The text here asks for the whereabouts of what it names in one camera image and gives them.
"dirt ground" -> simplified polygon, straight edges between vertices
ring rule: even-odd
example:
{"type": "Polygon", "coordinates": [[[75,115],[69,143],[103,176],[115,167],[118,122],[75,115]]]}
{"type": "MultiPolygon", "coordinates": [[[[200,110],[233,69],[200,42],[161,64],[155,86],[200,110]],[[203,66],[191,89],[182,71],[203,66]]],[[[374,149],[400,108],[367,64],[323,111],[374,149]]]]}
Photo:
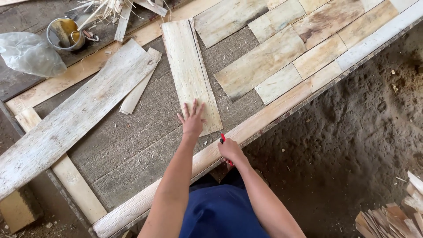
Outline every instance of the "dirt ground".
{"type": "MultiPolygon", "coordinates": [[[[395,176],[423,175],[423,75],[415,71],[422,61],[420,23],[244,148],[307,237],[357,237],[360,210],[404,198],[406,183],[395,176]]],[[[0,127],[3,153],[18,136],[3,115],[0,127]]],[[[88,237],[49,181],[37,180],[30,185],[46,219],[21,237],[88,237]]]]}

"plastic bag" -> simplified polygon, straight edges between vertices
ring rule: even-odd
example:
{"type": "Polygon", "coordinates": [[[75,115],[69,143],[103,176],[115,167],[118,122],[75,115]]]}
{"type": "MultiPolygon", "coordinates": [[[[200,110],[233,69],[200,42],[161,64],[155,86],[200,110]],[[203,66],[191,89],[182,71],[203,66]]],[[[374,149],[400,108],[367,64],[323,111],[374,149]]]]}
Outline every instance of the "plastic bag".
{"type": "Polygon", "coordinates": [[[0,34],[0,54],[7,66],[19,72],[54,77],[66,71],[66,65],[53,47],[33,33],[0,34]]]}

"red utility knife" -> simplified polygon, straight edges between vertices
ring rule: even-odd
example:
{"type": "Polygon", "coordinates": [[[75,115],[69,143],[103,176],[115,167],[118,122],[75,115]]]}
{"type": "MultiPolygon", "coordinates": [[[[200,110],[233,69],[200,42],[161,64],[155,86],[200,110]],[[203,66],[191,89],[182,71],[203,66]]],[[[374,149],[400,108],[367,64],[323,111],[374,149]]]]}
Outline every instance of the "red utility knife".
{"type": "MultiPolygon", "coordinates": [[[[223,134],[223,132],[221,130],[219,130],[219,132],[220,132],[220,142],[223,144],[226,141],[226,138],[225,138],[225,135],[223,134]]],[[[230,160],[228,160],[228,161],[229,161],[229,164],[231,166],[233,166],[232,161],[230,161],[230,160]]]]}

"hand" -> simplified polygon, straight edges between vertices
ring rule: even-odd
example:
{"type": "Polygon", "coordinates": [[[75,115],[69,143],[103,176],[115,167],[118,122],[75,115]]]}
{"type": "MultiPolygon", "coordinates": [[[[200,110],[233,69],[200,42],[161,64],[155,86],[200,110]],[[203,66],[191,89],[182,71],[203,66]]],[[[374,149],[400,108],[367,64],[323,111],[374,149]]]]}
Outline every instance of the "hand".
{"type": "Polygon", "coordinates": [[[230,160],[237,167],[250,164],[236,141],[226,138],[225,142],[223,144],[218,143],[217,147],[227,163],[229,163],[228,160],[230,160]]]}
{"type": "Polygon", "coordinates": [[[203,114],[204,106],[206,104],[202,103],[200,109],[197,112],[197,99],[194,99],[192,102],[192,113],[188,110],[188,105],[184,102],[184,111],[187,119],[185,120],[183,116],[179,113],[178,118],[181,120],[183,128],[184,128],[184,135],[187,136],[195,136],[197,138],[201,132],[203,131],[203,123],[207,122],[206,119],[201,119],[201,115],[203,114]]]}

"left hand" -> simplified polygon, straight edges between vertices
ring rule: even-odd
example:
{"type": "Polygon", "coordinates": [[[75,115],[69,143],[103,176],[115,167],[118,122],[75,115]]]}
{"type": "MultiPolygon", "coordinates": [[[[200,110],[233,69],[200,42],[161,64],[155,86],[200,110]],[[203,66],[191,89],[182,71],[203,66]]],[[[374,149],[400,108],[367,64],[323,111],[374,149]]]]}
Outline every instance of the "left hand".
{"type": "Polygon", "coordinates": [[[196,138],[201,134],[203,131],[203,123],[207,122],[206,119],[201,119],[201,115],[203,114],[204,106],[206,104],[203,102],[201,104],[200,109],[197,112],[197,99],[194,99],[192,102],[192,112],[188,110],[188,105],[184,102],[184,111],[187,119],[184,119],[179,113],[178,118],[181,120],[182,125],[184,127],[184,135],[187,136],[195,136],[196,138]]]}

